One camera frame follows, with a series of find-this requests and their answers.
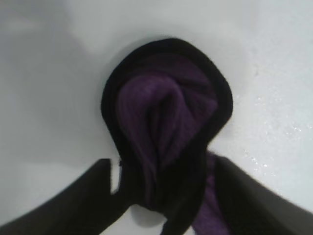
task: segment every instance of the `white background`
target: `white background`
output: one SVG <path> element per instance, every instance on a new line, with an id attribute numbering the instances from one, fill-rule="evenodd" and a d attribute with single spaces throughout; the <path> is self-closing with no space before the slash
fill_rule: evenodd
<path id="1" fill-rule="evenodd" d="M 312 0 L 0 1 L 0 224 L 97 159 L 118 161 L 100 115 L 105 81 L 133 49 L 170 36 L 206 53 L 233 91 L 209 148 L 313 212 L 312 12 Z M 135 207 L 104 234 L 157 235 L 162 222 Z"/>

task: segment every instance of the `black fabric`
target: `black fabric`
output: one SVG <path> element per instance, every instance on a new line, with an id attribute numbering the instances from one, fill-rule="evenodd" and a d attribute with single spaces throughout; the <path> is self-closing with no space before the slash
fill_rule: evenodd
<path id="1" fill-rule="evenodd" d="M 98 235 L 128 208 L 128 187 L 121 183 L 120 194 L 111 196 L 110 160 L 99 160 L 55 198 L 1 227 L 0 235 Z"/>
<path id="2" fill-rule="evenodd" d="M 313 214 L 269 191 L 227 158 L 217 158 L 216 186 L 234 235 L 313 234 Z"/>
<path id="3" fill-rule="evenodd" d="M 164 214 L 163 235 L 181 235 L 193 222 L 201 206 L 206 180 L 206 148 L 231 116 L 233 101 L 228 83 L 216 66 L 197 48 L 180 39 L 166 39 L 146 44 L 127 56 L 108 79 L 101 102 L 102 116 L 115 142 L 123 164 L 137 170 L 137 181 L 144 190 L 141 164 L 130 142 L 117 122 L 115 102 L 126 82 L 125 74 L 137 61 L 158 53 L 174 53 L 187 57 L 210 80 L 217 95 L 218 108 L 213 117 L 182 151 L 178 160 L 160 173 L 157 179 L 154 202 L 147 205 L 143 195 L 137 203 Z"/>

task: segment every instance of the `black border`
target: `black border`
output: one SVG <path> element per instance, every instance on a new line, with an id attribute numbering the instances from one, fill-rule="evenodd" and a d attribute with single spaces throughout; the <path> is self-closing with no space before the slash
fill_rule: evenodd
<path id="1" fill-rule="evenodd" d="M 218 108 L 203 128 L 183 149 L 179 158 L 157 176 L 155 201 L 147 205 L 143 197 L 137 203 L 163 213 L 168 221 L 162 235 L 183 234 L 193 222 L 202 204 L 206 182 L 206 149 L 208 143 L 229 120 L 233 110 L 230 87 L 210 59 L 190 43 L 165 39 L 143 45 L 130 53 L 112 72 L 105 85 L 101 100 L 101 114 L 108 126 L 123 165 L 133 169 L 138 188 L 144 190 L 144 175 L 131 143 L 119 127 L 115 104 L 121 87 L 127 82 L 126 74 L 136 63 L 159 53 L 173 53 L 188 58 L 210 80 L 216 93 Z"/>

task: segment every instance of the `velvet fabric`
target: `velvet fabric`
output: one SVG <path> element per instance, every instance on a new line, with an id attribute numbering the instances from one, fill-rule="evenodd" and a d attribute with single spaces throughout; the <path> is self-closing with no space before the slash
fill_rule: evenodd
<path id="1" fill-rule="evenodd" d="M 158 175 L 218 107 L 208 77 L 188 58 L 162 53 L 138 62 L 125 76 L 116 104 L 117 118 L 138 156 L 145 176 L 147 204 Z M 207 154 L 203 204 L 193 223 L 198 235 L 228 235 L 214 185 L 214 155 Z"/>

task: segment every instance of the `purple cloth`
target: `purple cloth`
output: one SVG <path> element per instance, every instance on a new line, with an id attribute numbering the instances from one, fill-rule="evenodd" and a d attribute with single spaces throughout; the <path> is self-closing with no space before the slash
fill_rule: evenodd
<path id="1" fill-rule="evenodd" d="M 198 235 L 229 235 L 215 194 L 215 158 L 207 153 L 207 178 L 203 203 L 192 227 Z"/>
<path id="2" fill-rule="evenodd" d="M 134 67 L 119 91 L 116 113 L 143 166 L 148 202 L 154 194 L 157 173 L 179 157 L 210 120 L 218 102 L 209 79 L 185 57 L 157 54 Z M 205 197 L 195 230 L 200 235 L 214 228 L 223 231 L 212 175 L 208 177 Z"/>

